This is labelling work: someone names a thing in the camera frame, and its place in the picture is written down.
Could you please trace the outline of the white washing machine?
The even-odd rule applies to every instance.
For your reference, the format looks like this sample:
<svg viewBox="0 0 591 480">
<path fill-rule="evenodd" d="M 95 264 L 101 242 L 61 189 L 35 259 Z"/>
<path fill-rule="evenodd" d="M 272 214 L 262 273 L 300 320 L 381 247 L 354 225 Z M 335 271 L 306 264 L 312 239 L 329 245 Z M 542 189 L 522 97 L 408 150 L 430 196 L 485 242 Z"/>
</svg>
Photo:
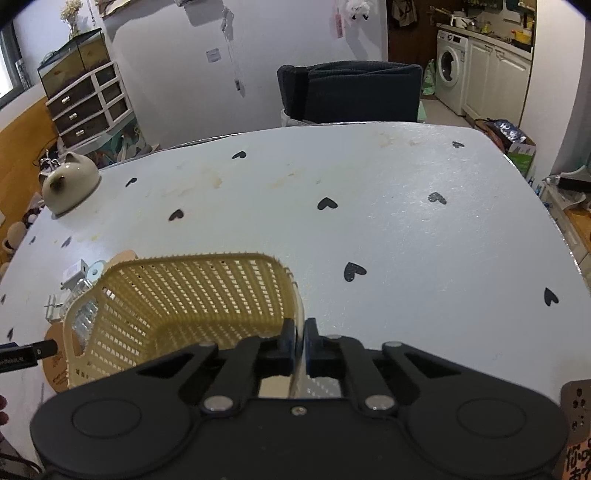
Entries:
<svg viewBox="0 0 591 480">
<path fill-rule="evenodd" d="M 464 116 L 468 46 L 467 37 L 438 31 L 435 95 L 458 116 Z"/>
</svg>

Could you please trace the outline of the brown round cork coaster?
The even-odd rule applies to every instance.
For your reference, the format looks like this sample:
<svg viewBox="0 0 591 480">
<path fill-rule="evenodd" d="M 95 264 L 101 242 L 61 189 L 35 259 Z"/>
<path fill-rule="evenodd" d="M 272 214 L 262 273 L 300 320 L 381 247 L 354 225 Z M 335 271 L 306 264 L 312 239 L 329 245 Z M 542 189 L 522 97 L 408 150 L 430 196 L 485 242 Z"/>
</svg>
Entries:
<svg viewBox="0 0 591 480">
<path fill-rule="evenodd" d="M 57 344 L 57 353 L 52 357 L 42 360 L 45 379 L 55 393 L 61 393 L 68 389 L 67 361 L 64 352 L 62 323 L 53 323 L 48 329 L 45 339 L 54 340 Z"/>
</svg>

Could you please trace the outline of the yellow plastic lattice basket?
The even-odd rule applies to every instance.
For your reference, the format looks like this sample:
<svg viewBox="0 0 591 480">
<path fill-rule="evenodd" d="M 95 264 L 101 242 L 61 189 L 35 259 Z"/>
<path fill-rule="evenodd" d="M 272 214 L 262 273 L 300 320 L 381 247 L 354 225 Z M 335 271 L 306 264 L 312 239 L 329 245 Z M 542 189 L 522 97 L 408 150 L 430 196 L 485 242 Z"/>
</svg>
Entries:
<svg viewBox="0 0 591 480">
<path fill-rule="evenodd" d="M 304 326 L 287 266 L 263 253 L 135 259 L 107 269 L 74 300 L 62 325 L 70 388 L 195 343 L 222 350 L 246 337 Z"/>
</svg>

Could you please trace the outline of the cat-shaped ceramic jar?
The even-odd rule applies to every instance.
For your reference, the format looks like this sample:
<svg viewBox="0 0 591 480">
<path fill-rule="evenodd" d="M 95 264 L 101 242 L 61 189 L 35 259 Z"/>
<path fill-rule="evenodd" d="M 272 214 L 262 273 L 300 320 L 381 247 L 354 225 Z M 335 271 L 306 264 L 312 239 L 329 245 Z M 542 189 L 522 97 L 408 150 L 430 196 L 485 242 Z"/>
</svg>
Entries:
<svg viewBox="0 0 591 480">
<path fill-rule="evenodd" d="M 60 217 L 85 201 L 98 187 L 101 176 L 87 156 L 67 152 L 39 173 L 41 196 L 54 217 Z"/>
</svg>

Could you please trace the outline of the white drawer cabinet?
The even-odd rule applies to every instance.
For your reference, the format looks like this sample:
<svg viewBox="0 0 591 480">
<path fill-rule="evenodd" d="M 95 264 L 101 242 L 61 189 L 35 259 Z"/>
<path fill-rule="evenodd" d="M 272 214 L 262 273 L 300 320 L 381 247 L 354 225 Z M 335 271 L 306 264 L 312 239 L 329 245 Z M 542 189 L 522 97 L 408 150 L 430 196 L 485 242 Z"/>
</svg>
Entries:
<svg viewBox="0 0 591 480">
<path fill-rule="evenodd" d="M 63 146 L 79 148 L 112 134 L 134 116 L 118 66 L 111 61 L 82 75 L 45 106 Z"/>
</svg>

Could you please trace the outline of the glass fish tank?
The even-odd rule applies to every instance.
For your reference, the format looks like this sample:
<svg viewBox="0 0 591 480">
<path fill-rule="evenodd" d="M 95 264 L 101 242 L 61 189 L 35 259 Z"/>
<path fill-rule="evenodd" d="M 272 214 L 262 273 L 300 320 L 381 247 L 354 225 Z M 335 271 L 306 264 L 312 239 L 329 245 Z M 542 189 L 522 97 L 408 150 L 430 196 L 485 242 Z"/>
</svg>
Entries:
<svg viewBox="0 0 591 480">
<path fill-rule="evenodd" d="M 46 55 L 37 72 L 46 97 L 53 98 L 86 73 L 110 62 L 101 29 L 81 33 Z"/>
</svg>

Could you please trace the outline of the dark blue chair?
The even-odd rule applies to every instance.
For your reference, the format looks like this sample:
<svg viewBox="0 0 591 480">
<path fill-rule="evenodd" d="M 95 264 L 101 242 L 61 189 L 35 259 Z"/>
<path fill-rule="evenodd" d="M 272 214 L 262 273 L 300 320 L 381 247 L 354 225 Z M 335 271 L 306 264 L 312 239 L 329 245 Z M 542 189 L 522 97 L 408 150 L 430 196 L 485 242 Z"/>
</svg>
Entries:
<svg viewBox="0 0 591 480">
<path fill-rule="evenodd" d="M 297 121 L 416 122 L 423 69 L 416 64 L 348 60 L 277 69 L 283 111 Z"/>
</svg>

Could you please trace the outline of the white kitchen cabinet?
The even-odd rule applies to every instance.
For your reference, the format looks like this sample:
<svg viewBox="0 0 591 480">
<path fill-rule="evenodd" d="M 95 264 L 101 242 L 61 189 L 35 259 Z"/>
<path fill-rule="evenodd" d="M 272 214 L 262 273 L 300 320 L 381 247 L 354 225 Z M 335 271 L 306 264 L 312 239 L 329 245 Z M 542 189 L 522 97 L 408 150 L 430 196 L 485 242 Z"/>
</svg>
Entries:
<svg viewBox="0 0 591 480">
<path fill-rule="evenodd" d="M 473 120 L 504 119 L 519 126 L 532 62 L 507 48 L 471 38 L 463 109 Z"/>
</svg>

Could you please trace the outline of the metal bracket hardware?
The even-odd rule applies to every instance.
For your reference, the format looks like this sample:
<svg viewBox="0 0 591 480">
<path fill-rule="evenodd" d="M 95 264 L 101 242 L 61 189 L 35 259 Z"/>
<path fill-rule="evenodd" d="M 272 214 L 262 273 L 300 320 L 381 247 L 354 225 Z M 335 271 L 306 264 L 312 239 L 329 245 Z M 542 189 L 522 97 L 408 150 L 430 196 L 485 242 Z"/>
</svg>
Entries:
<svg viewBox="0 0 591 480">
<path fill-rule="evenodd" d="M 98 260 L 88 265 L 79 260 L 63 272 L 60 290 L 48 297 L 44 316 L 48 323 L 61 321 L 70 305 L 83 293 L 90 290 L 106 270 L 107 262 Z"/>
</svg>

